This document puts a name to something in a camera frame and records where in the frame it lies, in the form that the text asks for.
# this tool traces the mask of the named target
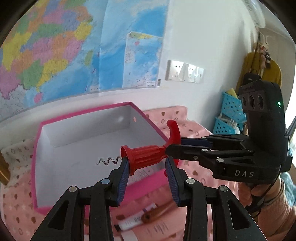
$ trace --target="wall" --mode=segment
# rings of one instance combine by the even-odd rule
[[[279,65],[282,74],[281,92],[283,95],[284,108],[287,109],[295,75],[295,48],[294,42],[286,36],[278,34],[269,29],[260,29],[267,38],[270,57]]]
[[[45,104],[0,123],[0,148],[36,134],[40,121],[97,105],[132,101],[142,110],[184,105],[188,118],[211,130],[222,91],[236,86],[243,59],[257,39],[242,1],[176,0],[170,6],[172,36],[165,36],[168,59],[205,69],[200,84],[162,81],[157,89],[94,93]]]

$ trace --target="tube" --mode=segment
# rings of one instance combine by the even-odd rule
[[[143,214],[147,211],[150,211],[151,209],[154,209],[154,208],[157,208],[157,206],[155,203],[152,203],[151,205],[147,206],[146,208],[144,208],[140,212],[138,212],[138,213],[122,220],[122,221],[119,221],[118,224],[114,225],[114,227],[119,232],[119,231],[125,231],[128,229],[132,229],[140,224],[143,224],[143,221],[141,220],[141,217],[143,216]]]
[[[179,207],[163,215],[153,223],[135,227],[122,232],[124,241],[161,241],[175,233],[184,230],[187,207]]]

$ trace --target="wall socket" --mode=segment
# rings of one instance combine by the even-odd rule
[[[169,60],[165,80],[200,83],[204,69],[192,64]]]

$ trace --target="person's arm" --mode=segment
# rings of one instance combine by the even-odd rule
[[[258,185],[252,190],[239,183],[239,200],[244,206],[252,203],[252,197],[261,196],[269,185]],[[290,207],[285,196],[285,186],[279,177],[265,196],[265,206],[258,216],[258,226],[268,241],[282,241],[296,220],[296,207]]]
[[[296,207],[290,207],[285,196],[285,185],[281,181],[278,195],[266,200],[258,216],[258,226],[268,241],[282,241],[296,220]]]

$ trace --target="screw head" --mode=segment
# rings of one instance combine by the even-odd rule
[[[222,186],[220,186],[220,190],[221,190],[222,192],[227,192],[228,187],[222,185]]]
[[[186,179],[186,182],[187,182],[188,184],[193,184],[193,183],[195,183],[195,180],[194,180],[193,178],[187,178],[187,179]]]
[[[69,192],[75,192],[77,190],[76,186],[72,186],[69,188]]]
[[[101,181],[102,184],[109,184],[110,183],[110,180],[108,178],[104,178],[102,181]]]

